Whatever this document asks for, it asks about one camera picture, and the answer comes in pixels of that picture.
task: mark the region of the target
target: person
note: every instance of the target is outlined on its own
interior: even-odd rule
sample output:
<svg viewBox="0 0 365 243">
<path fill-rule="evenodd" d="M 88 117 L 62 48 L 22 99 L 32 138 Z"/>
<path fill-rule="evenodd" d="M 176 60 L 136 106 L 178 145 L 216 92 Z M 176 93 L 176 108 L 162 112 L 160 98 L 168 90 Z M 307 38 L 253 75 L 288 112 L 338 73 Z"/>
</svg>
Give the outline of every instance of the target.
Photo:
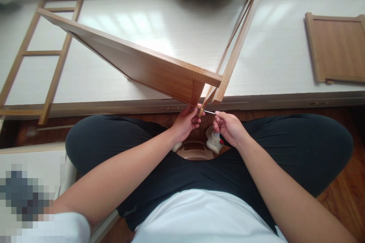
<svg viewBox="0 0 365 243">
<path fill-rule="evenodd" d="M 231 149 L 188 161 L 171 149 L 199 127 L 197 112 L 187 107 L 169 129 L 111 115 L 77 123 L 66 151 L 84 176 L 53 204 L 57 238 L 88 242 L 117 209 L 136 243 L 357 242 L 315 198 L 351 157 L 341 124 L 313 114 L 240 122 L 216 111 L 210 142 Z"/>
</svg>

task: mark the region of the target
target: shirt sleeve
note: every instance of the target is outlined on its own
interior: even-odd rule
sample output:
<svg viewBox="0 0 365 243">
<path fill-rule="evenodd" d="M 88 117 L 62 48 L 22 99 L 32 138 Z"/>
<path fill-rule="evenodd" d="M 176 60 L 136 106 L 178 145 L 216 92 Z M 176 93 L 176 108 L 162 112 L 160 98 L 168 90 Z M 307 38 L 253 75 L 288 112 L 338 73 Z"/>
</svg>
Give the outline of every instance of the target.
<svg viewBox="0 0 365 243">
<path fill-rule="evenodd" d="M 32 229 L 22 229 L 14 239 L 16 243 L 88 243 L 90 226 L 79 213 L 60 213 L 53 221 L 33 222 Z"/>
</svg>

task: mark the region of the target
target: left hand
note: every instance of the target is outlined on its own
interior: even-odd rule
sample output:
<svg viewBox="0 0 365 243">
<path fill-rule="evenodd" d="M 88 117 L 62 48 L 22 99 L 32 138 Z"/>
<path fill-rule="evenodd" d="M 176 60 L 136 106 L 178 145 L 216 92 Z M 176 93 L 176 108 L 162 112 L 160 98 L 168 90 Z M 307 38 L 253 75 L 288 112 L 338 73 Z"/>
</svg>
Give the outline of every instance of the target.
<svg viewBox="0 0 365 243">
<path fill-rule="evenodd" d="M 197 107 L 188 106 L 178 115 L 174 125 L 170 128 L 174 131 L 176 143 L 184 141 L 193 129 L 199 127 L 201 119 L 197 116 L 198 110 Z"/>
</svg>

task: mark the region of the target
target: hand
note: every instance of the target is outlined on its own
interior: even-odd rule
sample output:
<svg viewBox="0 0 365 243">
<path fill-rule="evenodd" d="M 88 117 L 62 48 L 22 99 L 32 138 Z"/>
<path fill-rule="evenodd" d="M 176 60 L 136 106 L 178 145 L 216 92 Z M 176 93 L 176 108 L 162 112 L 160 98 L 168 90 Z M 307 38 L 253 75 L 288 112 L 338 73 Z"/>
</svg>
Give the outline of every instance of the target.
<svg viewBox="0 0 365 243">
<path fill-rule="evenodd" d="M 184 141 L 190 132 L 199 127 L 201 119 L 197 116 L 198 108 L 193 106 L 186 107 L 176 118 L 174 125 L 170 128 L 176 136 L 176 143 Z"/>
<path fill-rule="evenodd" d="M 213 130 L 216 133 L 221 133 L 230 145 L 238 149 L 246 139 L 251 138 L 236 116 L 219 111 L 215 113 Z"/>
</svg>

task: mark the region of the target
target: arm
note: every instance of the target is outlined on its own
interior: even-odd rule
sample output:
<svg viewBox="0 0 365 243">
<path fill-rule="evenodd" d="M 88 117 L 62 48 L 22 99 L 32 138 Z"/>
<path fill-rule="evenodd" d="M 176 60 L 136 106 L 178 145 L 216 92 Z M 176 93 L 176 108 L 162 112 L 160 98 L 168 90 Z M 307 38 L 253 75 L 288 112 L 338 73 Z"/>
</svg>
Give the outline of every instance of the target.
<svg viewBox="0 0 365 243">
<path fill-rule="evenodd" d="M 216 115 L 214 130 L 237 148 L 267 208 L 289 242 L 357 242 L 250 137 L 234 115 L 218 111 Z"/>
<path fill-rule="evenodd" d="M 197 111 L 188 106 L 170 129 L 92 169 L 55 200 L 54 213 L 77 212 L 96 225 L 145 180 L 175 144 L 199 127 Z"/>
</svg>

